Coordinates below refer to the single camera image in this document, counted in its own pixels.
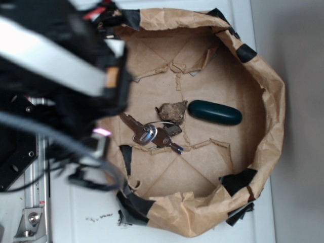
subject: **black tape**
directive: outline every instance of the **black tape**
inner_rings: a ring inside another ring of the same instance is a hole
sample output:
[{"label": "black tape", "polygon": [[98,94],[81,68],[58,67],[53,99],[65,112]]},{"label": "black tape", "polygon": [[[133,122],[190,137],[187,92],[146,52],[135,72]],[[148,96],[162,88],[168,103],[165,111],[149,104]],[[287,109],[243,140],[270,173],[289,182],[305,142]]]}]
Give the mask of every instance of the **black tape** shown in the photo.
[{"label": "black tape", "polygon": [[124,24],[135,30],[140,30],[141,14],[140,10],[125,10],[123,9],[122,14],[124,16]]},{"label": "black tape", "polygon": [[243,219],[245,213],[252,212],[254,210],[254,203],[249,202],[248,204],[244,205],[243,207],[234,210],[228,213],[228,219],[226,223],[230,226],[234,226],[239,219]]},{"label": "black tape", "polygon": [[120,210],[124,216],[123,223],[147,225],[149,219],[146,216],[155,201],[138,197],[131,192],[128,186],[126,186],[124,192],[126,192],[126,195],[121,191],[117,193]]},{"label": "black tape", "polygon": [[219,178],[222,185],[228,191],[228,193],[233,196],[239,190],[244,187],[247,187],[254,176],[256,175],[257,171],[253,169],[245,169],[239,174],[236,175],[227,175],[224,177]]},{"label": "black tape", "polygon": [[[227,21],[227,19],[225,18],[225,16],[223,15],[223,13],[221,11],[219,11],[219,9],[215,8],[211,11],[209,11],[208,13],[206,13],[210,16],[214,16],[217,18],[220,18],[222,20],[224,20],[226,23],[228,23],[230,25],[230,23]],[[240,39],[239,35],[237,32],[235,32],[234,28],[231,26],[228,28],[228,31],[235,36],[236,39]]]},{"label": "black tape", "polygon": [[131,174],[131,162],[132,162],[132,151],[133,148],[129,145],[121,145],[119,146],[121,153],[123,154],[127,175]]},{"label": "black tape", "polygon": [[242,63],[251,61],[258,53],[247,44],[243,44],[236,50],[236,54]]}]

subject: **key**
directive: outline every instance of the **key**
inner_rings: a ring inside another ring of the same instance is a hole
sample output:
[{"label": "key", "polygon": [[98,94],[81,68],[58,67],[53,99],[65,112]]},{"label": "key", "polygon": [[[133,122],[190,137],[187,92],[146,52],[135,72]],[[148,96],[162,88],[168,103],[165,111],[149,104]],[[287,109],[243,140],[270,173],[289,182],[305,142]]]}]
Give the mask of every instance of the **key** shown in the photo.
[{"label": "key", "polygon": [[183,147],[172,142],[171,137],[167,134],[167,132],[163,128],[157,128],[157,135],[152,140],[152,142],[160,148],[170,147],[173,151],[175,151],[178,154],[182,154],[182,151],[184,151]]},{"label": "key", "polygon": [[164,130],[167,132],[167,134],[170,137],[173,137],[173,136],[178,135],[179,133],[182,133],[181,128],[176,124],[166,124],[164,126]]},{"label": "key", "polygon": [[122,121],[133,130],[135,133],[133,136],[133,141],[146,145],[151,142],[157,135],[157,129],[155,126],[148,124],[142,125],[139,121],[136,121],[132,116],[122,113],[119,115]]}]

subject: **metal bracket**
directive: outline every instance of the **metal bracket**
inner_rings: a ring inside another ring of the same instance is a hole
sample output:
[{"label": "metal bracket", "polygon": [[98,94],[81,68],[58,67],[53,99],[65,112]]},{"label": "metal bracket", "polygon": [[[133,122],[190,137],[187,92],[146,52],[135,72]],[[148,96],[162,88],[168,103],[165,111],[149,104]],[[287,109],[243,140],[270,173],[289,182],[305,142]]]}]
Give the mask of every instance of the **metal bracket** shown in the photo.
[{"label": "metal bracket", "polygon": [[42,237],[47,238],[43,208],[23,209],[22,212],[14,242],[34,242]]}]

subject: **cable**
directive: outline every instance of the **cable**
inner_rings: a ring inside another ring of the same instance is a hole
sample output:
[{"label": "cable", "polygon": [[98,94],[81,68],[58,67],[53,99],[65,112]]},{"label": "cable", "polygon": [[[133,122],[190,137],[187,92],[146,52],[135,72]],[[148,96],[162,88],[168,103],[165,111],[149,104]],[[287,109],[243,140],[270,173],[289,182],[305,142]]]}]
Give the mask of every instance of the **cable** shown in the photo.
[{"label": "cable", "polygon": [[[106,187],[106,190],[118,190],[123,185],[123,177],[121,176],[121,173],[114,168],[113,165],[108,164],[104,159],[102,158],[96,158],[92,155],[93,151],[90,150],[88,147],[84,146],[80,142],[74,140],[73,138],[63,134],[60,131],[57,131],[47,125],[44,125],[42,123],[38,123],[34,120],[24,118],[18,115],[13,115],[10,113],[7,113],[5,111],[0,111],[0,123],[7,127],[15,128],[17,130],[22,130],[27,133],[32,134],[42,134],[46,137],[49,137],[53,139],[56,143],[60,144],[61,146],[65,147],[67,150],[79,155],[80,157],[88,157],[94,161],[96,161],[99,165],[96,168],[100,168],[103,170],[106,170],[110,175],[113,176],[115,184],[108,185]],[[17,190],[21,190],[21,188],[16,188],[9,191],[0,191],[0,193],[3,192],[14,192]]]}]

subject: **gray cable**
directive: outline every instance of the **gray cable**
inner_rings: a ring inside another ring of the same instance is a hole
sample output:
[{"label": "gray cable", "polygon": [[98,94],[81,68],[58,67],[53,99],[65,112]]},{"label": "gray cable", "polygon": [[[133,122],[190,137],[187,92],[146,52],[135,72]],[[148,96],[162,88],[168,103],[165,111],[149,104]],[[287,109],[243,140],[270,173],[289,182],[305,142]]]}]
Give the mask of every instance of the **gray cable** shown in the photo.
[{"label": "gray cable", "polygon": [[0,123],[7,127],[15,128],[17,130],[21,130],[27,133],[45,135],[46,137],[53,139],[55,142],[65,147],[67,150],[74,152],[80,155],[81,157],[85,156],[90,159],[93,159],[94,161],[99,163],[99,168],[106,170],[110,175],[113,176],[115,184],[109,186],[109,188],[111,188],[110,190],[116,190],[122,187],[122,176],[120,172],[116,168],[114,168],[113,165],[108,164],[102,158],[94,157],[92,155],[92,150],[90,150],[88,147],[84,146],[80,142],[74,140],[73,138],[63,134],[62,132],[57,131],[42,123],[38,123],[34,120],[24,118],[18,115],[13,115],[2,110],[0,111]]}]

